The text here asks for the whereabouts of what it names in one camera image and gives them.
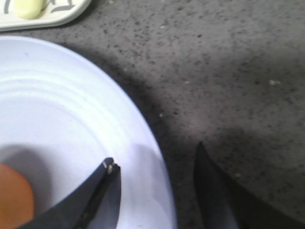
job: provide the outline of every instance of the granite countertop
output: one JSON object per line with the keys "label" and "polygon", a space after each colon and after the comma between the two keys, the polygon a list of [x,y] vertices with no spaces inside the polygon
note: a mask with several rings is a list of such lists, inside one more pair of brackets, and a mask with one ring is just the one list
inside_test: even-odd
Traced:
{"label": "granite countertop", "polygon": [[305,222],[304,15],[303,0],[93,0],[59,28],[2,34],[64,45],[126,90],[160,144],[180,228],[201,225],[201,140],[241,186]]}

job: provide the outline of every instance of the white plate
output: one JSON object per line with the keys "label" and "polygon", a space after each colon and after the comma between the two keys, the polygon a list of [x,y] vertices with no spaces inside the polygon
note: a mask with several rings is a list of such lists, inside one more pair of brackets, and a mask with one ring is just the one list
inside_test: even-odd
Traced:
{"label": "white plate", "polygon": [[2,36],[0,53],[0,162],[32,183],[36,213],[71,193],[110,156],[122,167],[117,228],[175,229],[163,158],[124,91],[94,64],[53,43]]}
{"label": "white plate", "polygon": [[46,0],[44,9],[32,20],[19,18],[13,0],[0,0],[0,31],[57,26],[77,18],[91,0]]}

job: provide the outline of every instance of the black object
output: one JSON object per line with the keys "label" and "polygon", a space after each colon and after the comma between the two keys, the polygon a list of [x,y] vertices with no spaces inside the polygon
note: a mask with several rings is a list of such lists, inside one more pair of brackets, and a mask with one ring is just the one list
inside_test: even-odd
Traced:
{"label": "black object", "polygon": [[194,187],[205,229],[241,229],[212,160],[199,143],[194,164]]}
{"label": "black object", "polygon": [[106,158],[90,177],[64,200],[18,229],[87,228],[111,183],[117,178],[120,179],[120,171],[120,167],[112,158]]}

